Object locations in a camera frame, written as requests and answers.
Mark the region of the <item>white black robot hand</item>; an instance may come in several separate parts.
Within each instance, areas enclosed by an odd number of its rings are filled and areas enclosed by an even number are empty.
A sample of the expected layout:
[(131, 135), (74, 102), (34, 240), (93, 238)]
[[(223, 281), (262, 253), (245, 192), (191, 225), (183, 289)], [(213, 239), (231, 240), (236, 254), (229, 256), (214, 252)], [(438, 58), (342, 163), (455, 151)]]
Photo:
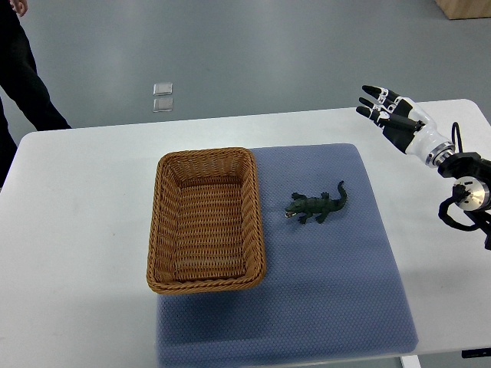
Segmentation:
[(381, 128), (402, 153), (435, 168), (456, 152), (455, 144), (438, 132), (435, 120), (409, 97), (385, 87), (364, 85), (362, 90), (373, 99), (361, 97), (357, 113)]

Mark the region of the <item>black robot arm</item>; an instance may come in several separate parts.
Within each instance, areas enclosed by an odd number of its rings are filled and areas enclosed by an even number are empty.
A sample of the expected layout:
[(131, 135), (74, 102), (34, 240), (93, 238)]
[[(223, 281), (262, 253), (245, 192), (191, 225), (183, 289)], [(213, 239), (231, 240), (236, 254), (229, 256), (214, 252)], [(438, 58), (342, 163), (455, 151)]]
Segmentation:
[[(451, 228), (464, 232), (481, 230), (486, 239), (484, 248), (490, 249), (490, 161), (475, 152), (463, 151), (460, 126), (453, 123), (451, 142), (457, 151), (448, 156), (439, 166), (438, 173), (444, 178), (454, 178), (449, 198), (440, 203), (438, 216)], [(473, 223), (464, 225), (453, 219), (449, 207), (456, 205)]]

